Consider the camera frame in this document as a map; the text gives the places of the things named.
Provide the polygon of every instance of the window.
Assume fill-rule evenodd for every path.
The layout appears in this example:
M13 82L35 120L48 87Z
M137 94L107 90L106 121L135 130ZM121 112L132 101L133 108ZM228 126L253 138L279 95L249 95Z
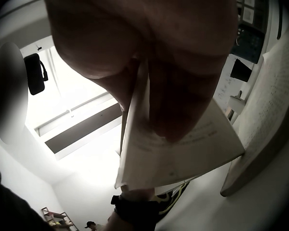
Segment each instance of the window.
M57 159L121 124L118 102L70 68L54 46L38 55L48 81L44 91L34 96L29 92L26 125L35 129Z

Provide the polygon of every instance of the white wall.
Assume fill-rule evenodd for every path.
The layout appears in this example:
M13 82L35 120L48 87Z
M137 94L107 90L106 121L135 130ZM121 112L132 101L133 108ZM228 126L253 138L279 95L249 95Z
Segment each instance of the white wall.
M7 145L1 140L0 145L30 172L49 184L54 184L73 173L58 164L48 146L40 140L33 129L26 126L16 145Z
M114 210L110 204L113 195L120 189L113 184L101 186L82 173L74 173L53 187L60 204L80 231L86 230L87 221L105 225Z
M263 230L289 198L289 141L254 180L222 197L229 164L193 180L157 230Z
M90 220L106 224L114 210L111 198L121 193L114 189L119 167L119 156L114 151L117 142L111 144L119 131L117 126L60 160L76 173L53 185L53 189L79 230L86 230Z
M43 215L41 211L43 207L48 207L50 211L63 212L51 185L28 171L12 158L1 145L0 172L1 183L25 199L40 216Z
M19 49L51 35L43 0L26 5L0 19L0 47L6 42Z

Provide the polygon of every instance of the finger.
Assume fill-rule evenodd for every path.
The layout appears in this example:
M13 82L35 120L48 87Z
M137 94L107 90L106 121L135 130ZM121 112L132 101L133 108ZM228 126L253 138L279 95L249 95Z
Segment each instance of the finger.
M151 125L159 136L165 136L165 121L163 115L163 100L167 84L167 66L159 61L149 61L150 79L150 111L149 118Z
M119 74L90 80L105 88L121 105L122 111L127 111L134 91L139 64L137 59L131 59L127 67Z
M179 68L172 69L163 102L168 141L182 139L195 127L212 99L218 77L196 76Z
M62 59L86 78L122 72L142 41L124 20L86 2L46 1L51 31Z

